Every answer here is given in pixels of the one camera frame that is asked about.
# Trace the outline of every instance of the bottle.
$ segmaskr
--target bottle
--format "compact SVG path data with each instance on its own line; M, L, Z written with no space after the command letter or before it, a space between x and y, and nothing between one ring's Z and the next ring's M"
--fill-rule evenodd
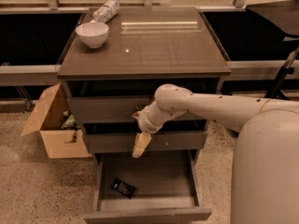
M98 22L107 23L120 12L120 3L117 0L108 0L93 13L93 19Z

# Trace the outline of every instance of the white bowl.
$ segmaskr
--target white bowl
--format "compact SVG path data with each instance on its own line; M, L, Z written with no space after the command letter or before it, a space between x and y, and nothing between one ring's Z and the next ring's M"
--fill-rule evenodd
M97 49L102 47L108 37L109 27L102 22L83 23L76 28L76 33L86 46Z

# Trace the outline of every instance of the cardboard box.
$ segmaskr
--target cardboard box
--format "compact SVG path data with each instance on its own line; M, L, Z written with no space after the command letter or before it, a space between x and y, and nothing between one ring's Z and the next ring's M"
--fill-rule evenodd
M74 130L61 130L64 112L68 109L61 84L45 89L27 120L21 136L39 131L48 157L51 159L91 157L84 145L82 131L77 132L77 140L74 141Z

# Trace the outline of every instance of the black tabletop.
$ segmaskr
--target black tabletop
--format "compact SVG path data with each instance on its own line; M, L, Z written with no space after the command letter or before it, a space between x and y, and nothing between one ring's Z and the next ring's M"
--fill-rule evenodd
M271 21L285 36L299 37L299 0L248 5L246 10Z

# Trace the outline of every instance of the closed drawer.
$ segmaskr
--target closed drawer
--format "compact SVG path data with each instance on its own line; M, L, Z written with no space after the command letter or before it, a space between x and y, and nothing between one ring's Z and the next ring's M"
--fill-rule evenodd
M133 113L151 103L149 97L69 98L67 100L79 123L132 121Z
M173 120L151 137L149 150L201 149L206 141L205 120ZM85 124L83 136L90 153L132 152L136 122Z
M131 199L111 188L115 178L135 187ZM90 224L170 223L207 220L201 206L190 151L157 151L134 159L126 154L100 157Z

